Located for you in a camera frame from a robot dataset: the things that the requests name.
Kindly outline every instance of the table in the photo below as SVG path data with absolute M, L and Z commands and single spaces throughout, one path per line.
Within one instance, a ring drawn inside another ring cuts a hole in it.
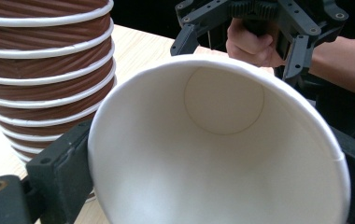
M 169 48 L 174 40 L 159 35 L 140 32 L 127 27 L 115 25 L 112 33 L 116 45 L 114 58 L 116 60 L 116 76 L 118 83 L 126 81 L 136 70 L 170 56 Z M 197 54 L 216 54 L 228 57 L 226 53 L 198 48 Z M 8 140 L 0 131 L 0 175 L 26 176 L 24 163 L 14 154 Z M 108 223 L 99 203 L 93 200 L 86 203 L 76 223 Z

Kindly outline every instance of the person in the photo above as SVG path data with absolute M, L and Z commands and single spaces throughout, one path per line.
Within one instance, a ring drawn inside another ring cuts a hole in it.
M 269 34 L 256 36 L 243 25 L 242 20 L 233 19 L 227 30 L 227 53 L 231 58 L 257 66 L 284 65 L 286 62 L 275 49 L 274 33 L 275 29 L 270 29 Z M 340 35 L 334 42 L 315 47 L 309 73 L 355 92 L 355 38 Z

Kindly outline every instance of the human hand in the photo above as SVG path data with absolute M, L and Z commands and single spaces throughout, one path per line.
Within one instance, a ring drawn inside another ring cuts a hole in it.
M 233 19 L 227 30 L 226 48 L 230 58 L 259 67 L 278 67 L 285 62 L 276 51 L 277 28 L 268 27 L 268 34 L 256 36 L 241 19 Z

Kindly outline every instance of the forearm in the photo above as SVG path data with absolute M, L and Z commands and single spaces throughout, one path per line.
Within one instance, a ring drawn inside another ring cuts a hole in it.
M 338 37 L 315 48 L 310 73 L 355 92 L 355 40 Z

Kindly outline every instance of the stacked cup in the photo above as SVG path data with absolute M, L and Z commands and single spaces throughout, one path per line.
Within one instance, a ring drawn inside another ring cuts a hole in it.
M 112 0 L 0 1 L 0 129 L 26 162 L 116 84 Z

